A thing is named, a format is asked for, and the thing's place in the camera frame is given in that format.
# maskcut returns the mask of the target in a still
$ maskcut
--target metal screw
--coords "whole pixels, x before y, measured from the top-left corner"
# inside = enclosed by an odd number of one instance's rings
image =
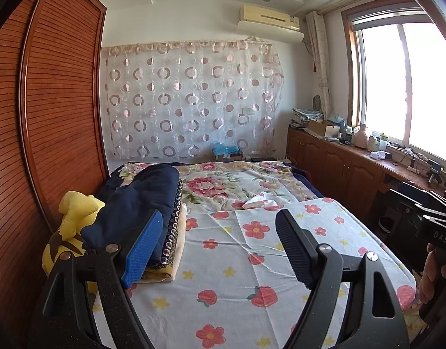
[[[62,261],[66,261],[70,257],[71,257],[71,252],[68,252],[68,251],[65,251],[59,255],[59,259]]]
[[[367,252],[367,258],[370,261],[376,261],[378,260],[378,255],[375,252]]]
[[[330,253],[332,251],[332,247],[330,247],[328,244],[320,244],[318,246],[318,248],[320,249],[320,251],[322,251],[323,253]]]
[[[118,247],[118,244],[108,244],[105,249],[108,253],[115,253],[120,247]]]

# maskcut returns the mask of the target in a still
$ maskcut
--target floral bedsheet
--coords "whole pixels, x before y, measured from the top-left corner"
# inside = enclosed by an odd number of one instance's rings
[[[341,254],[380,257],[406,308],[415,279],[361,222],[330,199],[289,203],[300,227]],[[128,290],[156,349],[280,349],[291,334],[310,291],[297,281],[275,230],[276,211],[188,214],[186,243],[174,282]],[[335,344],[349,285],[341,285],[323,348]],[[114,348],[100,297],[94,317],[104,345]]]
[[[126,164],[120,172],[122,185],[150,164]],[[277,196],[282,204],[311,200],[316,196],[279,161],[204,163],[175,167],[183,180],[183,202],[189,213],[217,213],[242,209],[260,192]]]

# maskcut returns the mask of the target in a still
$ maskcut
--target air conditioner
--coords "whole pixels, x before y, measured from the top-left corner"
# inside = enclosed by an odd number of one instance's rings
[[[237,32],[290,43],[300,43],[304,38],[299,32],[299,18],[253,5],[241,7]]]

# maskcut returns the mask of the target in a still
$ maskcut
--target window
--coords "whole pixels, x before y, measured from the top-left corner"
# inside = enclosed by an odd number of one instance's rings
[[[446,161],[446,41],[413,4],[381,9],[349,17],[358,49],[360,122]]]

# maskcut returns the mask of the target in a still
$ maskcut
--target window glass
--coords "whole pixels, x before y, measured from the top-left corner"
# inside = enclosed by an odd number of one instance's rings
[[[368,128],[402,140],[406,123],[406,68],[397,25],[362,30]]]
[[[446,41],[434,24],[403,27],[412,74],[409,144],[446,160]]]

